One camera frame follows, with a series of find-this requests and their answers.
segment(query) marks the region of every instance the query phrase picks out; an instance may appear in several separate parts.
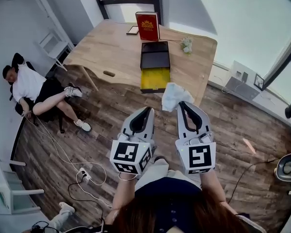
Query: black cable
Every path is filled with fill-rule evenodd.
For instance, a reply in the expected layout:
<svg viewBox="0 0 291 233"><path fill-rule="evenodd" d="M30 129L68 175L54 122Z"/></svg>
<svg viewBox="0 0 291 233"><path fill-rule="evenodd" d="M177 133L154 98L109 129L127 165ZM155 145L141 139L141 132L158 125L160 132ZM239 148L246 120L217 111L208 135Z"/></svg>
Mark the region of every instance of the black cable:
<svg viewBox="0 0 291 233"><path fill-rule="evenodd" d="M94 203L96 203L96 205L98 205L98 207L99 207L100 210L101 210L101 217L100 217L100 219L103 220L103 208L101 207L100 204L98 204L98 202L96 202L96 201L94 201L94 200L78 200L78 199L73 198L73 197L71 196L71 194L70 194L70 186L72 186L72 185L76 185L76 184L81 184L81 183L83 182L83 179L84 179L85 176L86 176L86 174L83 175L83 177L82 177L82 179L81 179L80 182L72 183L72 184L70 184L70 185L68 186L68 193L69 193L69 196L70 196L73 200L75 200L75 201L81 201L81 202L94 202Z"/></svg>
<svg viewBox="0 0 291 233"><path fill-rule="evenodd" d="M43 228L40 227L40 225L38 225L38 223L46 223L46 226L44 226ZM56 233L59 233L59 231L51 226L49 226L49 223L48 222L45 222L45 221L39 221L39 222L36 222L33 226L32 226L32 230L31 232L32 233L35 233L35 232L45 232L45 228L50 228L50 229L53 229L56 231Z"/></svg>
<svg viewBox="0 0 291 233"><path fill-rule="evenodd" d="M257 164L263 164L263 163L274 162L274 161L279 160L279 159L280 159L280 158L277 158L277 159L274 159L274 160L271 160L271 161L257 162L257 163L254 163L254 164L250 165L249 167L247 167L247 168L242 172L240 178L238 179L238 181L237 181L237 183L236 183L236 186L235 186L235 188L234 188L234 190L233 190L232 196L231 196L231 198L230 198L229 201L228 201L228 204L231 202L231 200L232 200L232 198L233 198L233 196L234 196L234 193L235 193L235 191L236 191L236 188L237 188L237 186L238 186L239 181L241 180L241 178L243 177L243 175L246 173L246 171L248 171L248 170L250 169L250 167L255 166L255 165L257 165Z"/></svg>

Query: yellow tray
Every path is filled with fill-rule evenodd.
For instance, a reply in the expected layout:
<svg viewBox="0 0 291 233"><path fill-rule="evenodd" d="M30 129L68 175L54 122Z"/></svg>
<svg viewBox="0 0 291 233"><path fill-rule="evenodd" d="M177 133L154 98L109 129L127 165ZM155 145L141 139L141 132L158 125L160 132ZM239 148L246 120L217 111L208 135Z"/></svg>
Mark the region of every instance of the yellow tray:
<svg viewBox="0 0 291 233"><path fill-rule="evenodd" d="M141 86L143 93L164 92L170 82L170 68L143 68L141 70Z"/></svg>

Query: brown hair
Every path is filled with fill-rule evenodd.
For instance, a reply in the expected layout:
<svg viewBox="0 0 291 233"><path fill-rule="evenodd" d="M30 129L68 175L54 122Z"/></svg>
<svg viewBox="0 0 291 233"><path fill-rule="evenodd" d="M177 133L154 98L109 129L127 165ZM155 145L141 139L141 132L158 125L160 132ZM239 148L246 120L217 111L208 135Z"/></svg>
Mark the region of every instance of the brown hair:
<svg viewBox="0 0 291 233"><path fill-rule="evenodd" d="M222 206L209 191L205 190L196 196L167 195L134 198L120 209L113 222L114 232L154 233L156 209L170 199L188 202L192 206L196 232L249 232L240 219Z"/></svg>

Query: small frame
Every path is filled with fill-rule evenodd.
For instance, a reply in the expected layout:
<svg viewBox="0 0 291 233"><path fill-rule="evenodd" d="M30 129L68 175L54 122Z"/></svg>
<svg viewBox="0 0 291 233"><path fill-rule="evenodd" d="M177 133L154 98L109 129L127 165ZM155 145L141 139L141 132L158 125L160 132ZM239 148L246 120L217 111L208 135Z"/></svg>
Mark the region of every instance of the small frame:
<svg viewBox="0 0 291 233"><path fill-rule="evenodd" d="M132 26L126 34L137 35L139 32L138 26Z"/></svg>
<svg viewBox="0 0 291 233"><path fill-rule="evenodd" d="M259 90L263 90L264 79L258 74L256 74L256 78L254 79L254 85L259 88Z"/></svg>

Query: sneaker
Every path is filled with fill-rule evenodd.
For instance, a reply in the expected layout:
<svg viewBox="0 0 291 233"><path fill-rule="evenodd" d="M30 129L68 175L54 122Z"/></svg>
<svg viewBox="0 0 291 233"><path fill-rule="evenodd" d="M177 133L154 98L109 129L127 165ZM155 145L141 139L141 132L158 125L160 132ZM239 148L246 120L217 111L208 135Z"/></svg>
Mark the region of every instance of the sneaker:
<svg viewBox="0 0 291 233"><path fill-rule="evenodd" d="M84 131L91 131L92 127L87 122L81 121L80 119L77 122L74 122L75 125L83 129Z"/></svg>
<svg viewBox="0 0 291 233"><path fill-rule="evenodd" d="M72 86L67 86L65 89L66 91L66 97L82 97L82 90L81 88L78 88L78 86L76 87L72 87Z"/></svg>
<svg viewBox="0 0 291 233"><path fill-rule="evenodd" d="M74 209L72 206L68 205L68 204L65 203L65 202L60 202L60 203L59 203L59 206L60 206L61 208L66 208L66 209L68 209L68 210L71 211L72 213L75 213L75 212L76 212L76 209Z"/></svg>
<svg viewBox="0 0 291 233"><path fill-rule="evenodd" d="M81 87L79 87L77 85L74 85L72 82L69 82L68 85L66 86L66 88L69 87L69 86L71 86L73 88L77 88L78 90L80 90L82 92Z"/></svg>

